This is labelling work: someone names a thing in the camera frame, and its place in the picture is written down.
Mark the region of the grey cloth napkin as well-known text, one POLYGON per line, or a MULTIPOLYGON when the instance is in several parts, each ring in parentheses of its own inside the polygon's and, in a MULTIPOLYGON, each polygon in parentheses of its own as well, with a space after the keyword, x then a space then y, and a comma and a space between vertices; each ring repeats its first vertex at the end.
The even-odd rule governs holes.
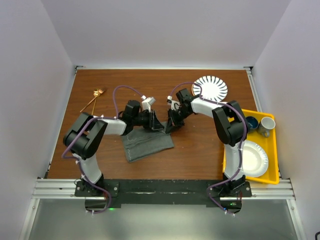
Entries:
POLYGON ((124 147, 125 157, 128 163, 141 160, 164 150, 172 149, 171 134, 166 133, 167 123, 161 123, 162 130, 148 130, 143 127, 134 128, 127 135, 122 135, 121 140, 124 147))

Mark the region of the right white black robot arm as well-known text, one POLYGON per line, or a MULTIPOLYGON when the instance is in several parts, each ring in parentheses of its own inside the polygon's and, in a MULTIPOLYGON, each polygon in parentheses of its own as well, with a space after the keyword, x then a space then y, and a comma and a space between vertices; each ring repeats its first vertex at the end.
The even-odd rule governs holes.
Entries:
POLYGON ((248 134, 248 122, 235 100, 224 103, 206 99, 200 94, 192 96, 184 88, 176 93, 178 101, 167 97, 168 120, 166 133, 172 133, 185 125, 184 120, 192 114, 202 114, 214 121, 219 140, 224 144, 225 169, 223 181, 211 188, 220 187, 227 196, 233 197, 246 182, 243 170, 243 146, 248 134))

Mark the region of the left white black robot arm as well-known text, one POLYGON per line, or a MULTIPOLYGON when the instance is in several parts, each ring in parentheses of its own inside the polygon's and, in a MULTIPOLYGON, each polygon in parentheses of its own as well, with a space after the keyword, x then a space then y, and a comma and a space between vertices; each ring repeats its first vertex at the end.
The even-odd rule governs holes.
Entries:
POLYGON ((134 127, 143 127, 152 132, 165 129, 164 124, 158 120, 156 112, 151 109, 149 100, 154 99, 147 98, 142 102, 129 100, 120 113, 120 117, 111 118, 81 113, 63 137, 66 150, 62 157, 67 159, 67 152, 71 152, 71 157, 75 159, 81 172, 81 183, 86 186, 86 191, 92 196, 108 197, 104 176, 96 157, 103 136, 125 136, 134 127))

